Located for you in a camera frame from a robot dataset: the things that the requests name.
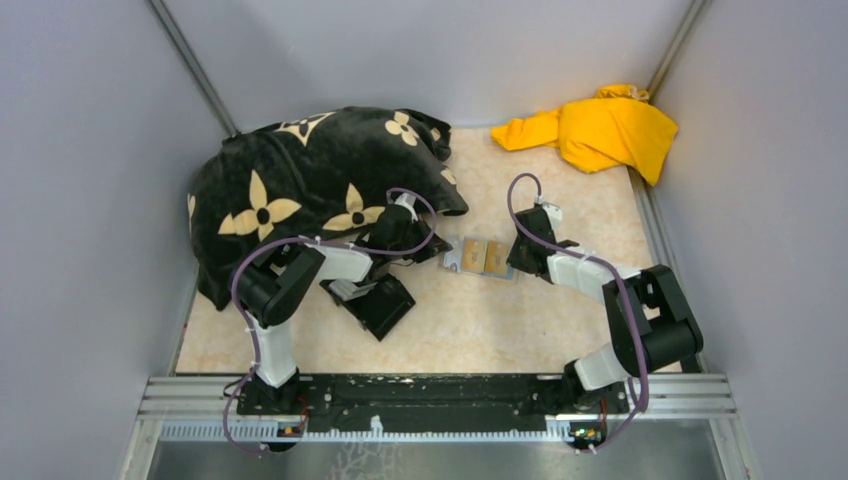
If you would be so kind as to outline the beige card holder wallet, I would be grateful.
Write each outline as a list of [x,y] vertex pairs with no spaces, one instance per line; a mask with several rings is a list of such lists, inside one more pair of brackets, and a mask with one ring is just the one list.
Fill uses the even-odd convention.
[[507,263],[512,244],[478,237],[452,237],[441,266],[458,274],[516,282],[518,271]]

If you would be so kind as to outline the gold VIP credit card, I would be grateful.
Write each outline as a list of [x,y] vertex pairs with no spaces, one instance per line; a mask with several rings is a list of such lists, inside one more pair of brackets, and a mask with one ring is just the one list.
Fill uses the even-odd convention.
[[487,241],[474,238],[463,240],[461,269],[465,272],[482,273],[485,270]]

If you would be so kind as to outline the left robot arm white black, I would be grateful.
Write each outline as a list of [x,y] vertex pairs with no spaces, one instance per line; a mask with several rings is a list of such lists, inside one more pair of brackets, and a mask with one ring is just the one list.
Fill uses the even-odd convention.
[[358,229],[348,245],[279,240],[242,263],[231,277],[231,291],[249,322],[258,355],[251,377],[261,389],[263,404],[277,414],[298,404],[299,369],[289,320],[313,285],[383,340],[415,304],[391,274],[392,264],[423,263],[451,249],[404,198],[398,198],[373,226]]

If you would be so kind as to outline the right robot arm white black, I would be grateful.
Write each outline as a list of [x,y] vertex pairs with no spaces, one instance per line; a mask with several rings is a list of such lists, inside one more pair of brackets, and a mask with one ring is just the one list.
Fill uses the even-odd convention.
[[517,237],[507,263],[604,307],[609,342],[563,371],[565,403],[588,412],[604,388],[686,360],[702,351],[704,340],[670,267],[615,267],[576,242],[559,242],[553,231],[559,214],[549,203],[514,214]]

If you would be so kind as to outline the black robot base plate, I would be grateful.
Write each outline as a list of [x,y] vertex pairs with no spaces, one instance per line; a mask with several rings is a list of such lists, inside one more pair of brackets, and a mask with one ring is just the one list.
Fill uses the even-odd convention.
[[283,438],[552,433],[588,447],[605,440],[609,415],[631,411],[622,383],[585,393],[559,374],[299,374],[278,392],[250,380],[231,396],[243,416],[293,416]]

